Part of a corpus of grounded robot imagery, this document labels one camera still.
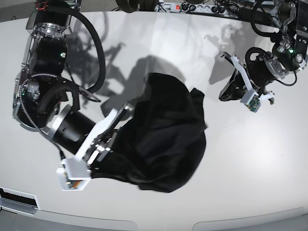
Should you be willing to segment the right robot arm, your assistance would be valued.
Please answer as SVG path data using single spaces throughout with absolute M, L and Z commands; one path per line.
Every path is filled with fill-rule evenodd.
M 38 132 L 59 151 L 65 154 L 58 141 L 47 134 L 47 124 L 57 114 L 60 103 L 73 98 L 69 113 L 76 115 L 80 110 L 79 97 L 98 102 L 94 96 L 105 82 L 106 62 L 100 37 L 93 24 L 80 12 L 79 0 L 37 0 L 35 9 L 27 22 L 30 36 L 20 76 L 15 80 L 13 95 L 13 118 L 25 129 Z M 72 17 L 80 21 L 90 34 L 98 56 L 98 77 L 88 88 L 73 80 L 62 77 L 69 69 L 67 58 L 67 30 Z

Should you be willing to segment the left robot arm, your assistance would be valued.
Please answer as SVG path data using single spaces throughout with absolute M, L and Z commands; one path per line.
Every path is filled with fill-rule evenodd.
M 266 89 L 267 85 L 277 81 L 284 86 L 293 86 L 294 83 L 285 83 L 283 79 L 290 73 L 296 75 L 308 65 L 308 2 L 284 0 L 278 4 L 275 17 L 264 11 L 278 32 L 257 28 L 257 11 L 263 9 L 262 3 L 261 0 L 255 2 L 250 24 L 256 34 L 271 40 L 272 50 L 251 47 L 243 64 L 236 55 L 224 52 L 222 57 L 235 70 L 218 97 L 222 102 L 239 100 L 252 112 L 259 109 L 261 101 L 274 104 L 274 93 Z

